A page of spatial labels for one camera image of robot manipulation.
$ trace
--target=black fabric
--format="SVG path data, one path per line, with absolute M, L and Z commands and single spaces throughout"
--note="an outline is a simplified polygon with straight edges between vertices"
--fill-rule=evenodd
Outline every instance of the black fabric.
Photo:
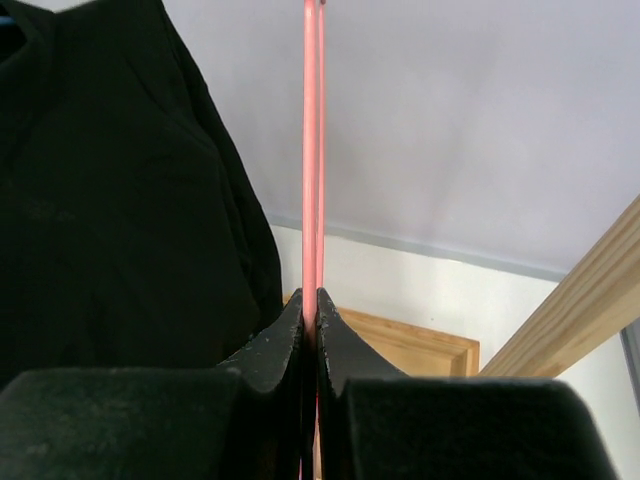
M 227 357 L 280 314 L 280 263 L 161 0 L 0 6 L 0 385 Z

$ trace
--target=black clamp jaw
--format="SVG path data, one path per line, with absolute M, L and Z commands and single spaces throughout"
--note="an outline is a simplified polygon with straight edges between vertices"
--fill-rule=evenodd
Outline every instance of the black clamp jaw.
M 318 290 L 211 370 L 32 371 L 0 395 L 0 478 L 615 479 L 591 416 L 553 380 L 410 378 Z

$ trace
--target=pink cord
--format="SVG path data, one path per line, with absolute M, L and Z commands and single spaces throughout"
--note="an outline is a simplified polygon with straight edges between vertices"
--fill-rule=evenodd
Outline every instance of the pink cord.
M 316 0 L 304 0 L 304 112 L 302 126 L 302 317 L 315 345 L 317 215 L 317 52 Z
M 318 12 L 318 64 L 320 68 L 320 118 L 318 138 L 318 236 L 316 245 L 316 288 L 324 284 L 324 156 L 325 156 L 325 127 L 326 127 L 326 92 L 324 70 L 324 6 L 326 1 L 320 0 Z

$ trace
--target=wooden beam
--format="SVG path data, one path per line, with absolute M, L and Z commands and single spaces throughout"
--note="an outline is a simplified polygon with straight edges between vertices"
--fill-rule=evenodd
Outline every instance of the wooden beam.
M 480 372 L 559 375 L 640 318 L 640 196 Z

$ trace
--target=wooden frame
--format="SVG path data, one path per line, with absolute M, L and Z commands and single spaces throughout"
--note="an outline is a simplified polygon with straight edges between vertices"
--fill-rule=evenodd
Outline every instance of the wooden frame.
M 338 311 L 365 342 L 409 375 L 466 377 L 478 373 L 480 343 L 476 340 L 348 308 L 338 307 Z

